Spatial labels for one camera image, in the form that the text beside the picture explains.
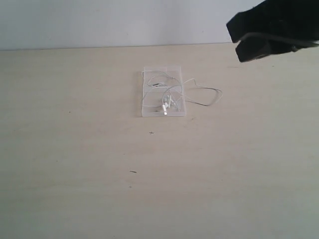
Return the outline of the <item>clear plastic box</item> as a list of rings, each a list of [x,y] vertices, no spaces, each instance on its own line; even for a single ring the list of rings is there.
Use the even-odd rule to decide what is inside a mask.
[[[186,115],[184,83],[180,66],[145,67],[143,117],[183,117]]]

